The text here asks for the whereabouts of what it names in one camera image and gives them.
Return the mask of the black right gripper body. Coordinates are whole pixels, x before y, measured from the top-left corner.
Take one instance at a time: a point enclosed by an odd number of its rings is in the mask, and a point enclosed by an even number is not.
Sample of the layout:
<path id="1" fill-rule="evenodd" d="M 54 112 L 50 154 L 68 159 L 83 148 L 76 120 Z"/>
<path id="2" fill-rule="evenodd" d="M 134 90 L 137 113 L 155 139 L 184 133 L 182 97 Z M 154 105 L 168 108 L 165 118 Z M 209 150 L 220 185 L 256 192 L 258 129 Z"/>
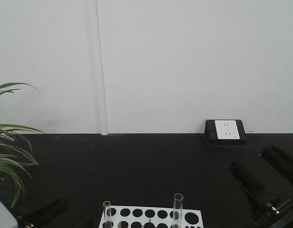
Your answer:
<path id="1" fill-rule="evenodd" d="M 293 228 L 293 198 L 263 214 L 250 228 Z"/>

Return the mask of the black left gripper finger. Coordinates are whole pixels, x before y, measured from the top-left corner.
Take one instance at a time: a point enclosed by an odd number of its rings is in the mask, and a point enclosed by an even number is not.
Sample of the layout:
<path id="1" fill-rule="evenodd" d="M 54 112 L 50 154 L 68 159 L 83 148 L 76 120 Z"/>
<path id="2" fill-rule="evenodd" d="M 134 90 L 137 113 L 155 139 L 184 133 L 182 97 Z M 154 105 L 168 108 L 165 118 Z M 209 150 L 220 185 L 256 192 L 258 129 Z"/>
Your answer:
<path id="1" fill-rule="evenodd" d="M 66 199 L 57 199 L 53 203 L 26 215 L 18 215 L 19 225 L 46 225 L 68 210 Z"/>

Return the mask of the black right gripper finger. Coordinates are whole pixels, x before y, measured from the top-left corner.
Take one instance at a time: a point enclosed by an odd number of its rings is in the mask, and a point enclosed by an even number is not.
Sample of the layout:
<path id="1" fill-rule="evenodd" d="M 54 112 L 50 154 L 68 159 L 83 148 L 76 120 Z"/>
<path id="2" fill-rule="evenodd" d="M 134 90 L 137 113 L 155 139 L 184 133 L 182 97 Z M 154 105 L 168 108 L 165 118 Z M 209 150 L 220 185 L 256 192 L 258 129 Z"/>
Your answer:
<path id="1" fill-rule="evenodd" d="M 254 215 L 260 215 L 268 211 L 277 211 L 276 205 L 280 202 L 281 198 L 276 194 L 266 192 L 264 184 L 241 161 L 232 162 L 229 171 L 242 188 Z"/>
<path id="2" fill-rule="evenodd" d="M 293 187 L 293 156 L 273 146 L 266 146 L 260 156 L 265 159 Z"/>

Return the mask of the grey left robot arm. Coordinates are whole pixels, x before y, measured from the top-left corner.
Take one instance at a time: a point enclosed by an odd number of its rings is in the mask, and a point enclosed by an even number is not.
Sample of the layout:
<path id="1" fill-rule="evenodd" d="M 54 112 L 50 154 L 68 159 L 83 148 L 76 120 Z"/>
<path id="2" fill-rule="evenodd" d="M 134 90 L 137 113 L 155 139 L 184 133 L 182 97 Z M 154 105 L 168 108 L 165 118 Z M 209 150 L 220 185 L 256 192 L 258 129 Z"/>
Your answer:
<path id="1" fill-rule="evenodd" d="M 0 228 L 41 228 L 67 209 L 68 202 L 58 199 L 37 211 L 15 217 L 0 201 Z"/>

